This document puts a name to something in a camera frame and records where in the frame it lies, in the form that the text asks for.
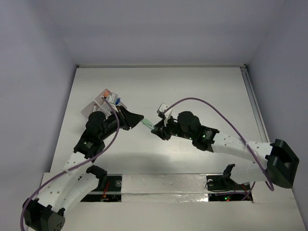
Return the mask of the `green plastic tool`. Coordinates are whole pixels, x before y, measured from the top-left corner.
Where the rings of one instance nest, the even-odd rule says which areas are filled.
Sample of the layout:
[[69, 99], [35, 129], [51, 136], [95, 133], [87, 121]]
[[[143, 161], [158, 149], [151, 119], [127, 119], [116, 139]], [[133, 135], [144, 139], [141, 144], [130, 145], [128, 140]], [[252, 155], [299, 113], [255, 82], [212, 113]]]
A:
[[152, 124], [149, 120], [147, 120], [146, 118], [144, 118], [142, 121], [141, 121], [145, 126], [147, 127], [151, 127]]

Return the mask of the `clear green pen cap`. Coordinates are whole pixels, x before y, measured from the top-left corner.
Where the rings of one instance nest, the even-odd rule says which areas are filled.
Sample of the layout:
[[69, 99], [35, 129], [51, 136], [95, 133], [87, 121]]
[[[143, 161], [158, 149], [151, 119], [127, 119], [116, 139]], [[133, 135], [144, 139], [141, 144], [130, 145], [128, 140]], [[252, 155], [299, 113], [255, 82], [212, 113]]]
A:
[[150, 129], [150, 131], [157, 130], [157, 127], [155, 125], [153, 125], [153, 124], [148, 125], [147, 127]]

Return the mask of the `small spray bottle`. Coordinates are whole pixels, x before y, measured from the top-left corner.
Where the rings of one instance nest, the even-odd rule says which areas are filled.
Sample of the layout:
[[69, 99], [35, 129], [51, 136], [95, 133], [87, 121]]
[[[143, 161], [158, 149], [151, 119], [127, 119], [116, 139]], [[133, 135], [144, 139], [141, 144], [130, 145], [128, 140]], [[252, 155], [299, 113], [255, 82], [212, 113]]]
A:
[[118, 105], [121, 102], [121, 98], [117, 98], [115, 105]]

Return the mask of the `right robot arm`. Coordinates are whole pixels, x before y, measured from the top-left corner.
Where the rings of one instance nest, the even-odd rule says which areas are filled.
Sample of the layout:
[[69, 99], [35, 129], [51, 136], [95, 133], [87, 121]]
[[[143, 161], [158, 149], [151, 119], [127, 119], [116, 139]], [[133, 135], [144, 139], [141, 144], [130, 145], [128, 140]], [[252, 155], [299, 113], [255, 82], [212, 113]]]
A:
[[190, 111], [179, 113], [177, 118], [163, 116], [151, 133], [165, 141], [177, 136], [191, 140], [193, 146], [201, 151], [229, 154], [251, 161], [248, 167], [227, 165], [221, 177], [225, 188], [232, 189], [237, 184], [268, 180], [282, 188], [293, 187], [299, 158], [283, 140], [243, 141], [240, 137], [226, 135], [202, 125], [199, 118]]

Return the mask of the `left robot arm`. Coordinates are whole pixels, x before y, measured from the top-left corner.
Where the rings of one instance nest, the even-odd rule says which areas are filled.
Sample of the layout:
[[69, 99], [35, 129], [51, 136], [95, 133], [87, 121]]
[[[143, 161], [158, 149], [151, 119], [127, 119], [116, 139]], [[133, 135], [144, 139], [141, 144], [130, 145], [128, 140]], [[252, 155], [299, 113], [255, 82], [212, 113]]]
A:
[[129, 112], [123, 106], [112, 114], [96, 111], [89, 115], [86, 129], [80, 137], [63, 171], [42, 184], [23, 204], [21, 229], [60, 231], [69, 212], [91, 191], [107, 188], [107, 171], [94, 161], [109, 147], [104, 140], [115, 137], [119, 130], [130, 130], [143, 116]]

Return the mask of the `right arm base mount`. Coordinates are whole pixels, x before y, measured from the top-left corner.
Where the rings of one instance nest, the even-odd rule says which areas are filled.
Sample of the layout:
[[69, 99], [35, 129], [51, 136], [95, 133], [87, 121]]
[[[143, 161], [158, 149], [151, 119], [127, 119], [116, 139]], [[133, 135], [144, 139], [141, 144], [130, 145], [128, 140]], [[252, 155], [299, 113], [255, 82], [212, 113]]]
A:
[[250, 184], [238, 184], [231, 179], [234, 167], [235, 164], [229, 164], [222, 174], [206, 176], [209, 202], [253, 201]]

